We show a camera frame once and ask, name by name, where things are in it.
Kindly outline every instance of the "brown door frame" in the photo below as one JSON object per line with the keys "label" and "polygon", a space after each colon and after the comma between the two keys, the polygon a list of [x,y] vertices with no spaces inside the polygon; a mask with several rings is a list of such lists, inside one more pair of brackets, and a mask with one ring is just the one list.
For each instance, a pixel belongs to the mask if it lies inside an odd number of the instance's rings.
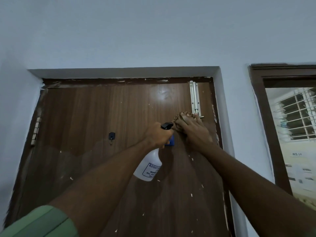
{"label": "brown door frame", "polygon": [[[11,197],[8,214],[6,216],[4,226],[8,227],[10,224],[17,220],[18,211],[20,208],[19,201],[23,194],[23,186],[26,178],[26,173],[28,169],[27,159],[30,157],[33,151],[31,146],[31,140],[33,136],[33,130],[35,127],[36,119],[38,117],[38,110],[41,110],[43,98],[48,89],[54,88],[77,88],[77,87],[93,87],[100,85],[145,85],[145,84],[172,84],[172,83],[189,83],[189,81],[208,82],[210,84],[211,98],[214,105],[214,115],[218,120],[217,102],[215,97],[215,87],[213,78],[209,77],[172,77],[172,78],[113,78],[113,79],[43,79],[44,87],[40,93],[40,98],[38,100],[37,106],[35,108],[26,142],[24,145],[19,171],[17,178],[15,180],[14,191]],[[223,148],[221,128],[219,122],[215,123],[216,132],[219,137],[218,143],[221,148]],[[224,203],[226,208],[226,217],[228,224],[228,231],[232,237],[235,237],[235,228],[233,221],[233,214],[231,209],[231,201],[229,196],[228,187],[223,183],[224,191]]]}
{"label": "brown door frame", "polygon": [[249,72],[270,150],[275,184],[293,195],[265,89],[316,87],[316,65],[253,64]]}

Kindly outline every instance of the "wooden door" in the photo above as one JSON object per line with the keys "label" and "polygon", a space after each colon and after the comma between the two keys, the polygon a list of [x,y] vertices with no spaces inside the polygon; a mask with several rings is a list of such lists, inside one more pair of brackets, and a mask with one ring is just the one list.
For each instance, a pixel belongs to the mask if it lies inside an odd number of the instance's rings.
{"label": "wooden door", "polygon": [[[203,122],[216,140],[209,83],[199,83],[199,92]],[[48,89],[18,218],[135,144],[149,123],[170,122],[180,111],[191,111],[188,83]],[[229,235],[220,176],[174,135],[175,146],[159,152],[162,167],[151,182],[132,176],[101,236]]]}

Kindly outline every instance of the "person's right arm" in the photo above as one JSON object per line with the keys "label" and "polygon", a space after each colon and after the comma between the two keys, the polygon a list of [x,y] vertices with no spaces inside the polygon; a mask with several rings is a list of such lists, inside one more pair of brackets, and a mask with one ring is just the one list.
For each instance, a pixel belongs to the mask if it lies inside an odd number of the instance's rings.
{"label": "person's right arm", "polygon": [[177,123],[191,146],[204,155],[227,184],[259,236],[307,236],[316,228],[316,211],[236,160],[212,142],[200,118]]}

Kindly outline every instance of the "window grille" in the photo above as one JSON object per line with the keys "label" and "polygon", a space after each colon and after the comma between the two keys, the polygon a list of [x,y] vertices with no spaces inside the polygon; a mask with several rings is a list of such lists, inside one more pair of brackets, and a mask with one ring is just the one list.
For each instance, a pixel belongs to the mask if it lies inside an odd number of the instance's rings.
{"label": "window grille", "polygon": [[316,87],[298,88],[275,104],[277,132],[283,141],[316,140]]}

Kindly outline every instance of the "metal hinge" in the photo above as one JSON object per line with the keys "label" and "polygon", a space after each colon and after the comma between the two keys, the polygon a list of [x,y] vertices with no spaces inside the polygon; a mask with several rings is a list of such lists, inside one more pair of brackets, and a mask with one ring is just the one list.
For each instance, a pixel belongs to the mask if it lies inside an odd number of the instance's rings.
{"label": "metal hinge", "polygon": [[200,97],[198,94],[198,84],[192,80],[190,81],[190,93],[192,113],[197,113],[200,118],[203,118],[204,116],[201,114]]}
{"label": "metal hinge", "polygon": [[31,145],[35,145],[36,138],[37,138],[37,133],[38,133],[39,127],[40,127],[40,122],[41,122],[41,117],[38,117],[36,119],[35,128],[34,128],[32,140],[31,140]]}

